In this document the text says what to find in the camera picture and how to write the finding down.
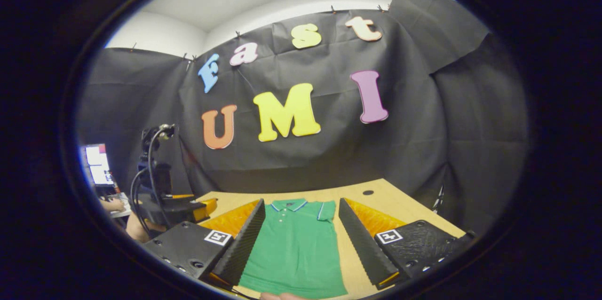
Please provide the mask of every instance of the orange letter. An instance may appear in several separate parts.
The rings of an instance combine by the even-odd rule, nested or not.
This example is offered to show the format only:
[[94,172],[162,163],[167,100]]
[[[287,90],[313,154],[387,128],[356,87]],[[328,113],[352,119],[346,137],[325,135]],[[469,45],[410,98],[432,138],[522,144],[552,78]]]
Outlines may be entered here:
[[350,21],[345,23],[345,26],[351,26],[353,31],[361,40],[375,41],[382,37],[382,33],[378,31],[371,31],[368,25],[374,24],[370,19],[362,19],[361,17],[354,17]]
[[234,139],[235,110],[236,105],[223,107],[224,135],[221,138],[215,136],[215,117],[217,116],[217,111],[207,111],[200,117],[203,120],[203,137],[205,138],[205,144],[208,148],[211,148],[212,150],[221,150],[232,143],[232,139]]

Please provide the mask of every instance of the purple letter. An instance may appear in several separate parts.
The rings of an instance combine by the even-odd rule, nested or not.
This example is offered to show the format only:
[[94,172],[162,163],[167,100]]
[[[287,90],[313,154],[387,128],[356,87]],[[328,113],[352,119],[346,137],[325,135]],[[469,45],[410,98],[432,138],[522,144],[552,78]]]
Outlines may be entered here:
[[351,80],[359,87],[359,96],[362,98],[364,112],[359,120],[364,124],[382,121],[389,117],[389,112],[383,109],[380,103],[376,78],[378,78],[377,71],[357,71],[351,75]]

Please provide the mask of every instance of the black fabric curtain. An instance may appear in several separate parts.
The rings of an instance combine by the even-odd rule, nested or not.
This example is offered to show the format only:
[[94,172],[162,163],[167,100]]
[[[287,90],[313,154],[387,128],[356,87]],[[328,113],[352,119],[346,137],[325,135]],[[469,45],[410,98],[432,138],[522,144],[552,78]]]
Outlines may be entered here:
[[[356,16],[371,19],[382,38],[359,39],[345,26]],[[291,30],[302,24],[318,26],[320,44],[293,46]],[[234,49],[250,42],[258,44],[257,59],[231,66]],[[220,57],[218,81],[205,93],[198,71],[213,54]],[[363,105],[349,77],[357,71],[379,73],[387,120],[359,120]],[[512,60],[454,0],[393,0],[388,12],[295,17],[227,41],[195,62],[104,49],[90,73],[78,116],[81,140],[107,144],[121,186],[135,174],[142,129],[175,123],[176,137],[157,155],[173,167],[174,193],[288,192],[385,178],[425,206],[436,202],[438,214],[462,229],[482,233],[512,196],[527,153],[526,102]],[[313,86],[320,133],[259,141],[253,98],[273,92],[284,105],[300,83]],[[201,115],[231,104],[234,139],[213,150],[204,142]],[[219,113],[215,135],[223,133]]]

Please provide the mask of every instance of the foam letter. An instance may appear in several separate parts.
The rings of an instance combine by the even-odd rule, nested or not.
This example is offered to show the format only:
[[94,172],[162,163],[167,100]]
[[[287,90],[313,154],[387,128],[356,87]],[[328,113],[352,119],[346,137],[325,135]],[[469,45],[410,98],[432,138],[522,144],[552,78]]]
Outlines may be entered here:
[[215,117],[217,111],[207,111],[200,118],[203,120],[203,137],[205,144],[212,150],[221,150],[228,147],[234,139],[234,111],[236,105],[228,105],[223,107],[222,114],[224,115],[224,135],[221,138],[215,136]]
[[295,45],[296,48],[318,45],[320,41],[322,41],[322,36],[320,36],[320,33],[316,32],[317,30],[318,26],[315,26],[314,24],[295,26],[291,30],[291,35],[294,38],[293,45]]
[[359,96],[362,98],[364,112],[359,117],[364,124],[385,120],[389,112],[383,109],[380,103],[380,94],[376,86],[377,71],[357,71],[351,75],[359,88]]
[[278,137],[278,133],[271,128],[272,122],[283,137],[288,137],[293,118],[295,118],[293,134],[297,137],[320,132],[320,124],[314,119],[314,111],[311,108],[309,94],[312,90],[314,87],[308,83],[292,86],[284,106],[272,92],[258,94],[253,99],[253,103],[260,109],[260,141],[270,142]]
[[351,26],[353,31],[361,40],[374,41],[379,40],[382,37],[382,33],[378,31],[371,31],[368,25],[374,24],[370,19],[362,19],[361,17],[354,17],[350,21],[345,23],[345,26]]
[[257,44],[246,43],[240,45],[234,50],[234,55],[230,58],[230,65],[238,66],[242,63],[248,64],[257,59]]
[[209,92],[213,85],[217,83],[217,77],[214,77],[214,74],[217,74],[217,64],[215,63],[220,58],[220,55],[215,53],[210,56],[209,60],[200,68],[198,71],[198,76],[203,79],[203,83],[205,84],[205,93]]

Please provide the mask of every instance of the white wall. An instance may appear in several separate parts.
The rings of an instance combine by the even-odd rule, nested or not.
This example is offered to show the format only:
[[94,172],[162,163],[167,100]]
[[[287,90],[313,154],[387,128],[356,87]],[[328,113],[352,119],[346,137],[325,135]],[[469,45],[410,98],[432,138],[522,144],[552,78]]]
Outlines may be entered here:
[[245,33],[256,28],[292,17],[337,9],[387,9],[391,0],[275,0],[264,6],[241,13],[211,30],[204,42],[203,51],[209,51],[234,37],[236,31]]
[[117,30],[105,47],[133,47],[192,59],[203,53],[206,33],[176,19],[138,11]]

